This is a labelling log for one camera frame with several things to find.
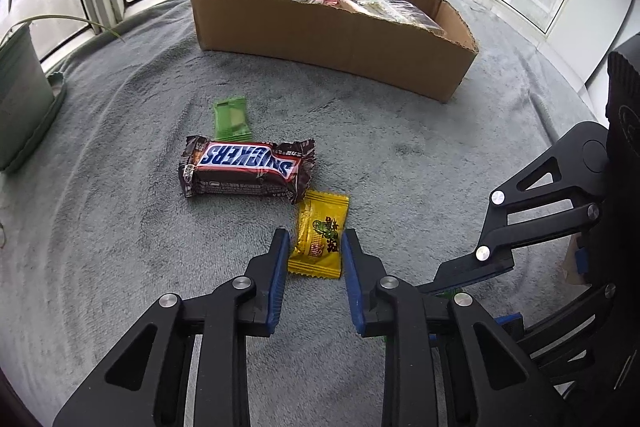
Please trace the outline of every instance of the green candy wrapper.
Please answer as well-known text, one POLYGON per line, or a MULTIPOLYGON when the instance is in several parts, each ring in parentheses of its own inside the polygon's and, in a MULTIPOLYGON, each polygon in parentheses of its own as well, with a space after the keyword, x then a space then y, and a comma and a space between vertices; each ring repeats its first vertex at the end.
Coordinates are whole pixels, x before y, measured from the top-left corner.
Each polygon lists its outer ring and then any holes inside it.
POLYGON ((246 121, 246 99, 236 96, 220 100, 213 105, 215 112, 216 141, 251 141, 251 129, 246 121))

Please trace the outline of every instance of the yellow candy wrapper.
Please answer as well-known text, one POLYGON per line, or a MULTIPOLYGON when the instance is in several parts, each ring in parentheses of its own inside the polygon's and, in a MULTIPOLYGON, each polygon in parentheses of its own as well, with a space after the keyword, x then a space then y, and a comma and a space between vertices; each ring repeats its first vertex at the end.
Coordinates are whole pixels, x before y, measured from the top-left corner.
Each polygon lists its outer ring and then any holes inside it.
POLYGON ((298 214, 298 242, 289 257, 290 272, 340 277, 340 236, 348 208, 347 196, 315 190, 305 193, 298 214))

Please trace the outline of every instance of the flower pot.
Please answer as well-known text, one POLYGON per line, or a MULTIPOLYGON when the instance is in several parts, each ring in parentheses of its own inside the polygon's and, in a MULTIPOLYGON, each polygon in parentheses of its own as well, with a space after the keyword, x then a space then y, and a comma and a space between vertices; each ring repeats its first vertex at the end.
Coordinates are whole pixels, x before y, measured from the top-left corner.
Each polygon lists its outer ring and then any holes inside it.
POLYGON ((17 169, 33 152, 62 103, 64 84, 52 89, 24 24, 0 48, 0 170, 17 169))

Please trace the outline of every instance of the white wall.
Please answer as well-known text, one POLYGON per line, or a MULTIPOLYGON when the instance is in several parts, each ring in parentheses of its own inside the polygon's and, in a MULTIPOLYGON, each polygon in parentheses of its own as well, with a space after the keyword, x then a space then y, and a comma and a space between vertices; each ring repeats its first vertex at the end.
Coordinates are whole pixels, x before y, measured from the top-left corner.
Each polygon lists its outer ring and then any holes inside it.
MULTIPOLYGON (((617 48, 638 32, 640 32, 640 0, 633 0, 628 17, 622 25, 622 28, 620 28, 620 32, 614 40, 611 49, 617 48)), ((604 115, 609 97, 609 75, 607 74, 606 60, 603 60, 596 68, 587 91, 593 104, 595 116, 601 124, 608 127, 609 121, 607 121, 607 117, 604 115)))
POLYGON ((567 0, 546 40, 584 84, 606 55, 632 0, 567 0))

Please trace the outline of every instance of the cardboard box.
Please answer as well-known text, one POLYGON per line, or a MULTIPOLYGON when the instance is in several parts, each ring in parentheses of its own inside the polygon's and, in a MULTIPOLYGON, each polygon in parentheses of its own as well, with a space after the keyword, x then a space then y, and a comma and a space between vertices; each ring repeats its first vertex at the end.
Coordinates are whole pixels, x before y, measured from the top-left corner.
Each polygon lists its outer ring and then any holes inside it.
POLYGON ((407 0, 446 36, 332 6, 291 0, 191 0, 203 50, 286 58, 373 78, 447 102, 478 54, 445 0, 407 0))

